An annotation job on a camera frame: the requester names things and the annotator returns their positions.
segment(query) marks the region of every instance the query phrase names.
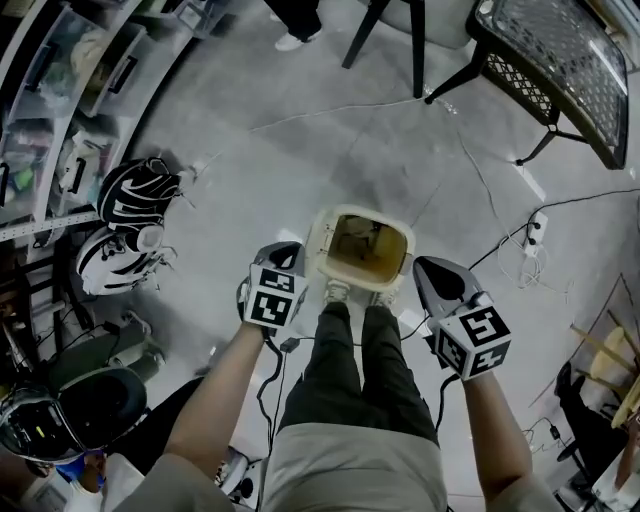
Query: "glass tabletop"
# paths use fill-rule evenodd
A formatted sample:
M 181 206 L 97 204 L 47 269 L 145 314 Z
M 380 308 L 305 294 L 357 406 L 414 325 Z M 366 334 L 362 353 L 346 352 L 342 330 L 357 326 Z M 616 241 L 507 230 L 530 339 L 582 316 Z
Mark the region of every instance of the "glass tabletop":
M 483 0 L 475 18 L 562 89 L 608 145 L 618 145 L 628 108 L 624 56 L 575 0 Z

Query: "drawer handle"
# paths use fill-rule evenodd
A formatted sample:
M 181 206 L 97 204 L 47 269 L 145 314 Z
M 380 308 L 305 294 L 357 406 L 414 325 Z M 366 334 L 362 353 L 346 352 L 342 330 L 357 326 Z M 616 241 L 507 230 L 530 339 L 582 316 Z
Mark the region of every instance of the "drawer handle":
M 9 183 L 9 164 L 2 162 L 0 164 L 2 170 L 2 181 L 0 181 L 0 208 L 4 208 L 4 196 L 7 193 L 7 184 Z
M 33 81 L 25 87 L 27 91 L 36 92 L 38 90 L 38 85 L 40 85 L 40 80 L 42 80 L 45 73 L 47 72 L 47 69 L 49 69 L 49 66 L 51 66 L 51 63 L 53 62 L 53 58 L 56 56 L 58 48 L 60 47 L 54 42 L 49 42 L 47 44 L 47 49 L 45 50 L 46 54 L 42 58 L 40 68 L 34 74 Z
M 78 169 L 76 170 L 76 177 L 73 179 L 73 187 L 69 189 L 71 194 L 78 193 L 80 182 L 82 181 L 82 174 L 84 173 L 84 168 L 87 166 L 87 161 L 84 158 L 78 158 L 76 162 L 78 163 Z
M 138 59 L 136 59 L 135 57 L 132 57 L 131 55 L 127 57 L 127 63 L 125 64 L 122 73 L 120 73 L 120 76 L 116 79 L 116 83 L 109 87 L 109 92 L 118 94 L 122 90 L 122 86 L 127 81 L 127 78 L 129 78 L 129 75 L 133 71 L 133 68 L 136 67 L 137 63 Z

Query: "perforated metal surface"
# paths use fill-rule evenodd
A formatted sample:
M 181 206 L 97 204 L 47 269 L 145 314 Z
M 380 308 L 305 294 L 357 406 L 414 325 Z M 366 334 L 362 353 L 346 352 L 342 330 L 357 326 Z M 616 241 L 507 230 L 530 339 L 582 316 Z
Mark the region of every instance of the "perforated metal surface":
M 551 104 L 549 96 L 540 91 L 540 89 L 518 71 L 515 66 L 509 64 L 495 53 L 489 54 L 486 65 L 491 71 L 506 81 L 525 101 L 533 105 L 536 110 L 547 119 L 548 123 L 553 122 L 551 119 L 551 109 L 553 105 Z
M 559 86 L 608 145 L 618 145 L 628 108 L 624 57 L 575 0 L 486 0 L 476 20 Z

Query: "black pants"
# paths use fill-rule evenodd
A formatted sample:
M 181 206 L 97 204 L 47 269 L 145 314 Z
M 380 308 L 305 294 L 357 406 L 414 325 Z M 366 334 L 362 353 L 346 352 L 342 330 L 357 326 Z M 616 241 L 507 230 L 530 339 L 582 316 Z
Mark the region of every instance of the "black pants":
M 289 33 L 306 41 L 322 28 L 318 18 L 319 0 L 265 0 L 271 10 L 282 20 Z
M 560 407 L 573 431 L 584 465 L 594 481 L 609 467 L 627 443 L 626 432 L 589 409 L 577 391 L 567 392 Z
M 178 414 L 201 382 L 202 379 L 187 382 L 130 432 L 111 443 L 105 450 L 107 454 L 124 455 L 140 473 L 146 475 L 164 452 Z
M 367 309 L 362 329 L 361 388 L 349 311 L 329 304 L 318 319 L 311 360 L 287 397 L 279 430 L 301 423 L 354 425 L 403 432 L 438 443 L 429 407 L 402 355 L 398 321 Z

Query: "beige trash bin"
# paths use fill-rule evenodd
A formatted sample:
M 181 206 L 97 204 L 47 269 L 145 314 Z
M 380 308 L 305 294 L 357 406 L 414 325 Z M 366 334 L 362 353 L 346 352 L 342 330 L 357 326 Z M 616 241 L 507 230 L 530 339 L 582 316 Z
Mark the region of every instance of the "beige trash bin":
M 411 269 L 413 231 L 404 222 L 354 205 L 318 214 L 306 244 L 305 273 L 318 270 L 372 292 L 391 291 Z

